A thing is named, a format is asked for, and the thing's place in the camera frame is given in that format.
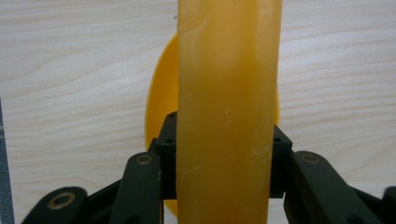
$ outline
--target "metal screw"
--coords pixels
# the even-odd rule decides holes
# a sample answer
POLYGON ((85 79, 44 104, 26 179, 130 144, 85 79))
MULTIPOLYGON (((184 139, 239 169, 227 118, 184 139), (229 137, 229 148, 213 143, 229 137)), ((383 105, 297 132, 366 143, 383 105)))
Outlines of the metal screw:
POLYGON ((142 156, 139 156, 138 158, 136 158, 135 161, 140 165, 147 165, 147 164, 151 163, 152 157, 149 155, 142 155, 142 156))
POLYGON ((63 192, 55 197, 53 197, 49 203, 48 207, 51 210, 59 210, 62 208, 67 207, 69 204, 71 204, 74 200, 76 199, 76 194, 73 192, 63 192))
POLYGON ((308 163, 318 164, 320 162, 319 158, 313 154, 303 154, 301 158, 308 163))

